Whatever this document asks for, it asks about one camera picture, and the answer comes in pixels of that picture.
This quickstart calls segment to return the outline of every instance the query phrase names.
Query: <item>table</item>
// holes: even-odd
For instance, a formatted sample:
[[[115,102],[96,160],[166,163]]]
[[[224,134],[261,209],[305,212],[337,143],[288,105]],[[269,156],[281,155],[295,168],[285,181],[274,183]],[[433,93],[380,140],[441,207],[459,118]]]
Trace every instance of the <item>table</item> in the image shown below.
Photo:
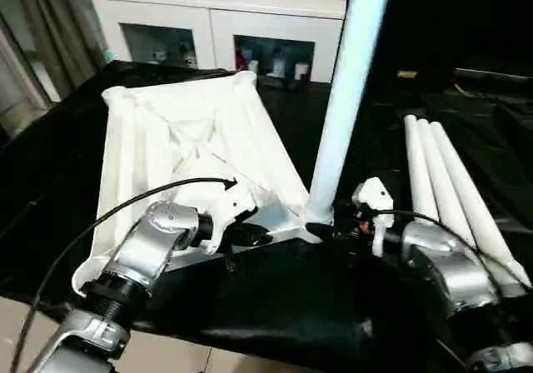
[[[56,256],[93,218],[110,86],[139,87],[226,74],[113,62],[33,123],[0,153],[0,296],[28,302]],[[306,186],[326,111],[329,85],[258,91]],[[439,120],[486,199],[516,258],[533,274],[533,164],[526,158],[533,114],[501,102],[438,94],[367,94],[337,203],[379,176],[396,206],[411,208],[402,117]],[[60,265],[41,310],[60,319],[74,269],[91,239]],[[295,239],[167,273],[135,328],[209,346],[310,366],[428,370],[446,366],[421,319],[417,294],[388,265],[355,260],[329,244]]]

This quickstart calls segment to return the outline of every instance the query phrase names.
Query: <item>white pole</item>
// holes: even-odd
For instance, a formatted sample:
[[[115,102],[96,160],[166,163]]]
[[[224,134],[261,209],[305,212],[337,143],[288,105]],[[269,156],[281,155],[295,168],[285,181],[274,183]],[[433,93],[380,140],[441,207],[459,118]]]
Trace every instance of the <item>white pole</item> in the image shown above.
[[[444,128],[439,122],[433,122],[431,130],[480,251],[496,258],[529,285],[530,281],[524,267],[511,254],[496,222],[477,191],[476,185],[468,174],[459,154],[457,154],[456,149],[451,144],[450,138],[446,135]],[[496,264],[488,263],[487,265],[496,280],[503,286],[516,282]]]
[[[409,165],[413,211],[439,220],[419,128],[416,125],[416,117],[407,115],[404,118],[404,123],[406,125],[407,162]],[[416,221],[424,224],[428,223],[428,221],[420,218],[416,218]]]
[[[349,0],[339,58],[309,200],[306,219],[332,223],[331,204],[341,177],[351,132],[365,89],[366,77],[387,0]]]
[[[451,183],[442,155],[431,133],[430,125],[426,119],[419,120],[416,125],[419,129],[427,170],[430,173],[431,186],[435,194],[441,222],[467,240],[470,246],[476,247],[476,242],[459,203],[456,190]]]

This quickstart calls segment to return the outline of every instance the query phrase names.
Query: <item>curtain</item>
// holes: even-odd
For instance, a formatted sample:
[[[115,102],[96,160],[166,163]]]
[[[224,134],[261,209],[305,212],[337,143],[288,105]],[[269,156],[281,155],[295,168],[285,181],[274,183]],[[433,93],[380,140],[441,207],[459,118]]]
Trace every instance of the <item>curtain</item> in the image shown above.
[[[81,0],[21,0],[37,54],[61,99],[105,64]]]

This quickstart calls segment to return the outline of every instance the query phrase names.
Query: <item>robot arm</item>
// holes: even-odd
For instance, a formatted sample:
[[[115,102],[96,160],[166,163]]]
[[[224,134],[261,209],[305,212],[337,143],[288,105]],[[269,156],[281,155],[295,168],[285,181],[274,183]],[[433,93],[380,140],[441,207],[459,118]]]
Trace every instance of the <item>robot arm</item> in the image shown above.
[[[151,204],[29,369],[32,373],[110,373],[122,355],[135,312],[152,294],[173,250],[212,236],[212,220],[170,201]]]
[[[352,201],[359,211],[348,240],[360,251],[395,257],[431,284],[468,371],[533,370],[531,296],[524,289],[502,298],[480,257],[434,224],[412,221],[399,235],[388,230],[392,216],[376,210],[391,210],[392,199],[379,179],[360,185]]]

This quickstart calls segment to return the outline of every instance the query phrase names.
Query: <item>cabinet door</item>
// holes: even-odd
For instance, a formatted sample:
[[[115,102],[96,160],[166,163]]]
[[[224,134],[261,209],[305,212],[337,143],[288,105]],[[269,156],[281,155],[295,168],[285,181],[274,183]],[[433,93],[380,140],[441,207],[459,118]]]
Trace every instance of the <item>cabinet door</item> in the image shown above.
[[[109,51],[122,61],[216,67],[209,10],[166,4],[92,0]]]
[[[330,82],[342,20],[211,10],[217,67]]]

